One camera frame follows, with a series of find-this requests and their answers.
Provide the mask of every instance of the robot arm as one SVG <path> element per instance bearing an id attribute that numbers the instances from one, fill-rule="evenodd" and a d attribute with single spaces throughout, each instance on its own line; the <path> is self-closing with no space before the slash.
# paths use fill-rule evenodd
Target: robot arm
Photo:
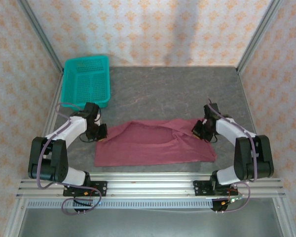
<path id="1" fill-rule="evenodd" d="M 28 168 L 29 177 L 34 179 L 37 177 L 38 160 L 42 148 L 52 136 L 55 136 L 45 150 L 44 155 L 51 153 L 51 159 L 44 158 L 42 160 L 40 179 L 70 185 L 88 186 L 89 174 L 68 166 L 67 148 L 83 133 L 91 141 L 100 141 L 106 138 L 107 127 L 106 124 L 100 123 L 100 116 L 98 105 L 86 103 L 83 111 L 74 112 L 70 116 L 71 124 L 69 126 L 65 123 L 46 137 L 36 137 L 32 141 Z"/>
<path id="2" fill-rule="evenodd" d="M 229 116 L 218 116 L 216 103 L 204 106 L 205 119 L 198 121 L 192 132 L 200 139 L 210 142 L 214 135 L 222 135 L 235 147 L 234 164 L 213 173 L 216 185 L 230 185 L 254 178 L 253 149 L 257 156 L 257 178 L 270 177 L 274 172 L 270 142 L 265 135 L 256 135 L 243 129 Z"/>

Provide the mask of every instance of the black mounting plate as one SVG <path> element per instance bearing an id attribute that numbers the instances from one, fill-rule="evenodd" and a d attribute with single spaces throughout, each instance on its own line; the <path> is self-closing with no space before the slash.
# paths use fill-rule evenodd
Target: black mounting plate
<path id="1" fill-rule="evenodd" d="M 101 195 L 105 197 L 107 195 L 108 182 L 107 181 L 90 181 L 90 187 L 96 188 L 100 191 Z M 98 197 L 97 192 L 92 192 L 91 189 L 80 189 L 74 187 L 64 187 L 64 197 Z"/>
<path id="2" fill-rule="evenodd" d="M 228 196 L 230 185 L 219 186 L 213 190 L 213 181 L 195 180 L 193 182 L 195 196 Z M 238 191 L 231 190 L 230 196 L 237 196 Z"/>

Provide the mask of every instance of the folded cloth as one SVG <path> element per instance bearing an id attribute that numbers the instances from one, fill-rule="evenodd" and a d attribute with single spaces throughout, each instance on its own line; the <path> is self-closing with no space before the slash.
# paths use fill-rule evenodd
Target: folded cloth
<path id="1" fill-rule="evenodd" d="M 214 162 L 211 144 L 193 136 L 197 119 L 133 120 L 108 129 L 96 144 L 95 166 Z"/>

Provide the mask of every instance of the wallpaper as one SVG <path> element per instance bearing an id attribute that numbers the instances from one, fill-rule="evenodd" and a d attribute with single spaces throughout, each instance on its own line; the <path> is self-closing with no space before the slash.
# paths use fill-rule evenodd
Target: wallpaper
<path id="1" fill-rule="evenodd" d="M 270 138 L 275 175 L 284 178 L 296 222 L 296 0 L 284 0 L 242 81 L 257 131 Z"/>
<path id="2" fill-rule="evenodd" d="M 0 0 L 0 236 L 58 78 L 17 1 Z"/>
<path id="3" fill-rule="evenodd" d="M 236 66 L 271 0 L 30 0 L 59 59 Z"/>

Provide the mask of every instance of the white cable tray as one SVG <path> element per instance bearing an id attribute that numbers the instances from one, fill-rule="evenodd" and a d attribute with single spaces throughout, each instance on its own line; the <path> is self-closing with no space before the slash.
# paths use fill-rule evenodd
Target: white cable tray
<path id="1" fill-rule="evenodd" d="M 29 199 L 27 208 L 51 209 L 61 208 L 64 199 Z M 89 208 L 67 201 L 65 208 Z M 179 208 L 212 208 L 211 199 L 103 199 L 96 207 L 97 209 L 179 209 Z"/>

